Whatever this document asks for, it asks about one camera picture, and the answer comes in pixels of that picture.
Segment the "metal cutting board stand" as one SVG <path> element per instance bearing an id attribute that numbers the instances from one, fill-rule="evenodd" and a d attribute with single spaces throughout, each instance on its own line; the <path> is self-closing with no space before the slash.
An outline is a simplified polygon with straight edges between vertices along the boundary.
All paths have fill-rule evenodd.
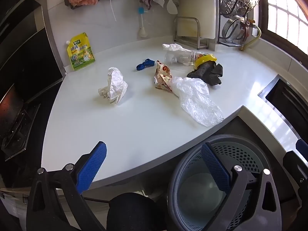
<path id="1" fill-rule="evenodd" d="M 188 36 L 178 35 L 178 21 L 189 20 L 193 21 L 196 26 L 196 32 L 190 33 Z M 191 46 L 197 50 L 209 49 L 209 39 L 200 36 L 200 22 L 195 17 L 176 16 L 173 21 L 173 41 Z"/>

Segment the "white grid paper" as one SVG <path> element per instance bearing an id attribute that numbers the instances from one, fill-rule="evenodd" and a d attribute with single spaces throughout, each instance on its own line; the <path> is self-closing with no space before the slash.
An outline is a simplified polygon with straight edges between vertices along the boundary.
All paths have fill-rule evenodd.
<path id="1" fill-rule="evenodd" d="M 115 102 L 119 104 L 127 88 L 128 83 L 124 81 L 124 77 L 120 70 L 116 67 L 111 67 L 108 70 L 108 85 L 104 88 L 100 88 L 98 93 L 100 96 L 107 98 L 110 103 Z"/>

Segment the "white tissue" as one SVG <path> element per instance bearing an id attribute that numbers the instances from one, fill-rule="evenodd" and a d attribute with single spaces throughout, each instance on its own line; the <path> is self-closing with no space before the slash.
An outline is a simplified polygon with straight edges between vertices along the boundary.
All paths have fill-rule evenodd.
<path id="1" fill-rule="evenodd" d="M 162 44 L 162 47 L 165 51 L 169 52 L 191 52 L 189 49 L 183 48 L 181 45 L 173 43 L 173 44 Z"/>

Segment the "clear plastic bag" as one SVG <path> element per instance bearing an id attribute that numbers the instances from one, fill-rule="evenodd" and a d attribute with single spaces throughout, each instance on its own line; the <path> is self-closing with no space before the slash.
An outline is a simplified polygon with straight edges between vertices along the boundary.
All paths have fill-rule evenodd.
<path id="1" fill-rule="evenodd" d="M 199 124 L 212 127 L 224 120 L 219 106 L 210 99 L 207 84 L 200 78 L 173 77 L 169 86 L 179 98 L 181 108 Z"/>

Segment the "window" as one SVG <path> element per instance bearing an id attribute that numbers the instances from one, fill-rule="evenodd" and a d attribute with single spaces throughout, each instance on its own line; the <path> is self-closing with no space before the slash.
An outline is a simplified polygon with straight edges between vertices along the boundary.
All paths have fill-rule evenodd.
<path id="1" fill-rule="evenodd" d="M 265 0 L 263 15 L 269 40 L 307 55 L 307 18 L 296 0 Z"/>

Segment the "grey perforated trash bin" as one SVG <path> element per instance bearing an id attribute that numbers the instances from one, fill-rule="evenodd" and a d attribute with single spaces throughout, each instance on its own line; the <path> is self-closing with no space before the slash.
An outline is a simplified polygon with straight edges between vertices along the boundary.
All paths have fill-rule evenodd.
<path id="1" fill-rule="evenodd" d="M 217 187 L 202 159 L 210 143 L 231 175 L 231 191 Z M 281 230 L 277 189 L 268 160 L 253 142 L 216 135 L 193 147 L 175 169 L 168 208 L 179 230 Z"/>

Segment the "blue white bottle brush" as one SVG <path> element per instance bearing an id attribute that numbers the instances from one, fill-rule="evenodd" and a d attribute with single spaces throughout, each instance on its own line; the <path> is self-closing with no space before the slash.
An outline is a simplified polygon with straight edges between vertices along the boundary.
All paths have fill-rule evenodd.
<path id="1" fill-rule="evenodd" d="M 144 19 L 143 19 L 143 14 L 145 13 L 144 11 L 144 8 L 143 7 L 139 7 L 138 8 L 138 14 L 139 14 L 139 17 L 140 17 L 140 27 L 139 27 L 139 36 L 141 38 L 146 38 L 147 37 L 147 33 L 146 33 L 146 30 L 145 30 L 145 27 L 144 27 Z"/>

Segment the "steel pot lid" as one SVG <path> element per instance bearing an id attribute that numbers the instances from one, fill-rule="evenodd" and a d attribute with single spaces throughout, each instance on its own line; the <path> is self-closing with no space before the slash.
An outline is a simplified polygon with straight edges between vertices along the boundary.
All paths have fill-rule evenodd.
<path id="1" fill-rule="evenodd" d="M 232 16 L 222 28 L 222 39 L 226 43 L 231 43 L 235 40 L 244 43 L 248 36 L 248 25 L 246 24 L 246 19 L 242 16 Z"/>

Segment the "dark grey cloth rag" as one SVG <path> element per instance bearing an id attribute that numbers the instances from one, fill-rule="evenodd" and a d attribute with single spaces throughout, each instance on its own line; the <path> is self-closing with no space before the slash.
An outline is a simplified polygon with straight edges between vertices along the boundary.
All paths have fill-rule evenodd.
<path id="1" fill-rule="evenodd" d="M 188 78 L 199 78 L 210 86 L 220 85 L 222 76 L 222 65 L 211 60 L 201 64 L 197 69 L 187 74 Z"/>

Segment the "yellow plastic lid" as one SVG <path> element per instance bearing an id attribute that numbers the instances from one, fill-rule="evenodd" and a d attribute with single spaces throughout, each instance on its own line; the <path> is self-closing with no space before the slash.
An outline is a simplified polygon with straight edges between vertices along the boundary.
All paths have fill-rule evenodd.
<path id="1" fill-rule="evenodd" d="M 216 62 L 217 58 L 214 57 L 212 54 L 207 54 L 207 55 L 199 54 L 197 56 L 197 59 L 195 60 L 194 69 L 197 70 L 200 65 L 202 65 L 202 64 L 204 64 L 208 61 Z"/>

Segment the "yellow green refill pouch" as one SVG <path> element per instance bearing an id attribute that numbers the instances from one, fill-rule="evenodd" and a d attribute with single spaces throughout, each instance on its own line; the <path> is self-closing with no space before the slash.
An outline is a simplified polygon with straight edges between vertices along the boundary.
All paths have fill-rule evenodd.
<path id="1" fill-rule="evenodd" d="M 66 41 L 67 53 L 73 71 L 95 62 L 88 35 L 83 32 Z"/>

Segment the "white rice paddle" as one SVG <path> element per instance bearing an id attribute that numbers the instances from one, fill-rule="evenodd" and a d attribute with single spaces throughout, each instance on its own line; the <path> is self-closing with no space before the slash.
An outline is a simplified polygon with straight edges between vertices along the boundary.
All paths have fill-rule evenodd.
<path id="1" fill-rule="evenodd" d="M 176 7 L 175 3 L 173 2 L 173 0 L 168 0 L 167 11 L 171 15 L 177 15 L 178 14 L 177 7 Z"/>

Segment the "black stove hob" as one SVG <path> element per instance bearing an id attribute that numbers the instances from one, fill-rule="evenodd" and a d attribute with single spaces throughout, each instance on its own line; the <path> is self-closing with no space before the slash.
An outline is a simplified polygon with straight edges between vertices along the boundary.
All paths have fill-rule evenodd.
<path id="1" fill-rule="evenodd" d="M 66 72 L 47 0 L 19 0 L 1 21 L 1 155 L 26 150 L 41 104 L 37 98 Z"/>

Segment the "red white snack wrapper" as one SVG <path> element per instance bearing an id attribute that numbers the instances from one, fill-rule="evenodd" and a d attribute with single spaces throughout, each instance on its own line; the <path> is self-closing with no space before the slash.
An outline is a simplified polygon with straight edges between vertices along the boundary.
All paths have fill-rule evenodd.
<path id="1" fill-rule="evenodd" d="M 154 84 L 157 89 L 166 90 L 172 92 L 170 88 L 170 80 L 172 79 L 172 74 L 169 67 L 159 60 L 156 61 L 156 73 L 154 75 Z"/>

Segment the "black kitchen sink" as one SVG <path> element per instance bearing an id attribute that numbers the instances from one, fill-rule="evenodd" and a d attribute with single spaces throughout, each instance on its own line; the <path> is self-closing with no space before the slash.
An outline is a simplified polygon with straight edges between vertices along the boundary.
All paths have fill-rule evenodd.
<path id="1" fill-rule="evenodd" d="M 278 75 L 258 96 L 283 119 L 299 139 L 307 142 L 307 101 L 289 82 Z"/>

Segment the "white cutting board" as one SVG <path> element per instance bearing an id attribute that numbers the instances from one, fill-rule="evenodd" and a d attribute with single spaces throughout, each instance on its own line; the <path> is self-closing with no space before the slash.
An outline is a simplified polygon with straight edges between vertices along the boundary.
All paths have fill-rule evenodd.
<path id="1" fill-rule="evenodd" d="M 216 37 L 216 0 L 178 1 L 178 16 L 197 18 L 200 22 L 200 36 L 214 39 Z M 178 35 L 188 36 L 194 32 L 196 32 L 196 26 L 193 21 L 178 21 Z"/>

